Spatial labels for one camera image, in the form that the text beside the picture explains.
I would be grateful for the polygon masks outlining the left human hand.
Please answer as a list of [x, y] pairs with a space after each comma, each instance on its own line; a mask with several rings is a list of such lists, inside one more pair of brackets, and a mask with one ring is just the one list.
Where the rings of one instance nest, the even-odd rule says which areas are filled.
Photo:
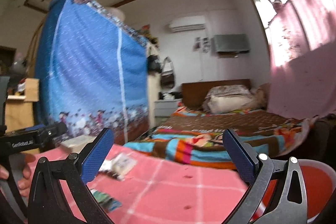
[[13, 155], [13, 157], [17, 157], [20, 162], [23, 162], [24, 165], [22, 167], [22, 178], [18, 180], [17, 186], [19, 189], [19, 193], [22, 197], [29, 197], [30, 187], [31, 187], [31, 176], [32, 171], [29, 166], [29, 163], [34, 162], [36, 157], [30, 153], [19, 153]]

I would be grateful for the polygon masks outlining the hanging grey shoulder bag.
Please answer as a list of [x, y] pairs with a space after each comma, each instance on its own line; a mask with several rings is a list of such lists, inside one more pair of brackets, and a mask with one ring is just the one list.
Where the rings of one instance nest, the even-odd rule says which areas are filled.
[[175, 87], [175, 71], [170, 57], [166, 57], [163, 61], [160, 84], [165, 89]]

